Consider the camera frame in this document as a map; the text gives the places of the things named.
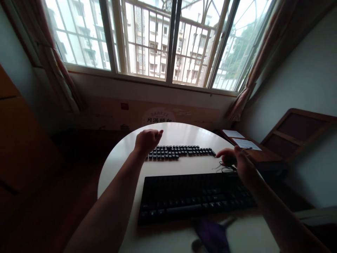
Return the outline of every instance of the tree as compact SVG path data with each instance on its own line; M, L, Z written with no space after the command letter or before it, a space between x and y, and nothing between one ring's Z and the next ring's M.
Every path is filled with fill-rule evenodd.
M251 39L254 33L255 25L255 22L248 24L241 36L235 39L233 46L234 51L229 53L223 66L227 71L225 79L233 79L235 76L236 78L239 77L236 73L239 68L243 68L248 54L253 46ZM230 36L235 36L235 30L231 31Z

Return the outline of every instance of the black keyboard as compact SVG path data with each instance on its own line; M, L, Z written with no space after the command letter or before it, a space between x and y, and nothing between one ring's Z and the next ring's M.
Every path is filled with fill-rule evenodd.
M149 160L168 160L179 159L180 156L215 156L211 148L200 148L199 146L157 146L155 150L149 153L146 159Z
M145 177L138 225L255 206L236 173Z

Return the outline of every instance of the brown curtain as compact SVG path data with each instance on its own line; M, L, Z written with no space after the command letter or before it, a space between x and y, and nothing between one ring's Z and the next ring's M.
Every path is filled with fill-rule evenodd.
M48 27L43 0L13 0L19 16L37 45L42 67L58 103L65 111L84 110L84 102L65 68Z
M272 49L284 34L297 2L298 0L281 0L276 6L264 34L263 41L261 42L257 57L248 74L245 88L230 106L225 115L228 120L240 121L241 114L254 90L256 81L267 63L268 58L271 56L273 52Z

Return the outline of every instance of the white paper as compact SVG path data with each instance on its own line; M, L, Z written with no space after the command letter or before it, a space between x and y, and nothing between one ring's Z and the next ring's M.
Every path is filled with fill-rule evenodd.
M237 131L231 131L231 130L222 130L228 137L236 137L236 138L245 138L239 132Z
M258 146L254 144L254 142L251 142L251 141L234 139L234 138L233 138L233 141L235 141L240 148L251 148L254 150L261 150Z

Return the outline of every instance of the fist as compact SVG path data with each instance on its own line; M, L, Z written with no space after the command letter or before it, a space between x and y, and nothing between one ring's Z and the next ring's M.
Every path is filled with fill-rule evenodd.
M223 149L216 157L221 157L223 165L234 164L238 170L241 181L248 188L258 177L256 167L238 146L235 146L234 150L229 148Z
M163 132L164 130L143 130L137 135L134 150L146 157L159 144Z

